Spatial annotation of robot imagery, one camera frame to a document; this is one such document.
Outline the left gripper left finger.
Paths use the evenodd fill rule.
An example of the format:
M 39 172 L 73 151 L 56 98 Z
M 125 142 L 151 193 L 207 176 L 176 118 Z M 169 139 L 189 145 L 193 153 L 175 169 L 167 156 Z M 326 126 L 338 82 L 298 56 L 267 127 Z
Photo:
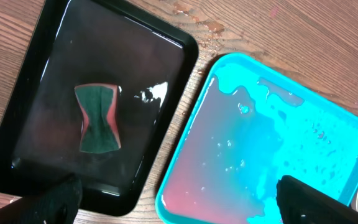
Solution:
M 37 195 L 22 197 L 0 208 L 0 224 L 72 224 L 82 196 L 81 180 L 68 175 Z

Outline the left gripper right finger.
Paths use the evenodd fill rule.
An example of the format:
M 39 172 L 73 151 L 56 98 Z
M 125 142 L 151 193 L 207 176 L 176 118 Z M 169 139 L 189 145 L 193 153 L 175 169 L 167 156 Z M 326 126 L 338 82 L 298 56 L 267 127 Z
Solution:
M 358 212 L 302 181 L 284 175 L 277 183 L 283 224 L 358 224 Z

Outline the green and red sponge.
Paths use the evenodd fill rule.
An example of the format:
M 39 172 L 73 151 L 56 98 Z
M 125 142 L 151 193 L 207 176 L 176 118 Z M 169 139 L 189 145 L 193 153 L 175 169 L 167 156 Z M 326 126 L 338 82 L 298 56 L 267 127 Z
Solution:
M 117 151 L 121 140 L 116 121 L 118 86 L 90 83 L 74 88 L 83 115 L 80 151 L 102 154 Z

